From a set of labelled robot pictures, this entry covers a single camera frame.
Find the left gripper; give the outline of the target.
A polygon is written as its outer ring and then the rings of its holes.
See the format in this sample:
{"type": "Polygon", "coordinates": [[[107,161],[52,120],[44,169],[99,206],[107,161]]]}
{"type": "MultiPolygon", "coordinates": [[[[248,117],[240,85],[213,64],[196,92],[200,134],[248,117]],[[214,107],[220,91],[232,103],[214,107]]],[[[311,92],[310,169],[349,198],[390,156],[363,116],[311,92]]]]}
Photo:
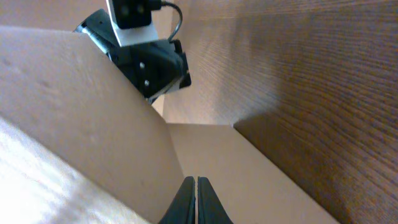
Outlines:
{"type": "Polygon", "coordinates": [[[147,100],[192,84],[187,56],[178,39],[115,47],[108,57],[147,100]]]}

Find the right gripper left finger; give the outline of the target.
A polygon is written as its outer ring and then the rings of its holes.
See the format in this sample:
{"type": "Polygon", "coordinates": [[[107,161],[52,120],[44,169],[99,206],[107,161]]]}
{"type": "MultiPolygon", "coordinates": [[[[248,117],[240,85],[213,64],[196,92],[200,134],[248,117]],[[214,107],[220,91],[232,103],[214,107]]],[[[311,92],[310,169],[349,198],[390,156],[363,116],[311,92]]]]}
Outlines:
{"type": "Polygon", "coordinates": [[[189,176],[184,178],[159,224],[194,224],[195,200],[195,179],[189,176]]]}

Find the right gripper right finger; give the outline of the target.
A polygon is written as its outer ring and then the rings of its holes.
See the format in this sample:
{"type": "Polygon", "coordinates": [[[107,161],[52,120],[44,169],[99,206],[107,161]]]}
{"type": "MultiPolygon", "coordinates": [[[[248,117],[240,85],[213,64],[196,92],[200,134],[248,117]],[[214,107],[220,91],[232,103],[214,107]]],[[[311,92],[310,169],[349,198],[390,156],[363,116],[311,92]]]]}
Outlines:
{"type": "Polygon", "coordinates": [[[206,177],[198,178],[198,223],[233,224],[206,177]]]}

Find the brown cardboard box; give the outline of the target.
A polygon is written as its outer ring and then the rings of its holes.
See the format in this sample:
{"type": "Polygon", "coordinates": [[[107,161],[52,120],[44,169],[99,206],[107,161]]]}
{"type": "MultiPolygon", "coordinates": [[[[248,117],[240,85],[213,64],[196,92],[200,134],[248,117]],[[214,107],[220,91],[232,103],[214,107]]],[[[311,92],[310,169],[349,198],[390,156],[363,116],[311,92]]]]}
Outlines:
{"type": "Polygon", "coordinates": [[[231,126],[166,123],[87,35],[1,27],[2,223],[157,223],[188,176],[234,223],[335,222],[231,126]]]}

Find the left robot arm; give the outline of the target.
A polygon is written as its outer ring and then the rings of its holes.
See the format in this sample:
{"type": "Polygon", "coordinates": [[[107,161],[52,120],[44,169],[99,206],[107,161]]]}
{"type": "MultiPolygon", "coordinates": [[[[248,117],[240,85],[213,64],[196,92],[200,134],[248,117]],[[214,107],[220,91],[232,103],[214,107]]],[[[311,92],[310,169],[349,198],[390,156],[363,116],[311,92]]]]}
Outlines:
{"type": "Polygon", "coordinates": [[[111,17],[100,9],[74,31],[87,34],[147,101],[192,84],[181,42],[159,39],[153,24],[120,30],[119,39],[111,17]]]}

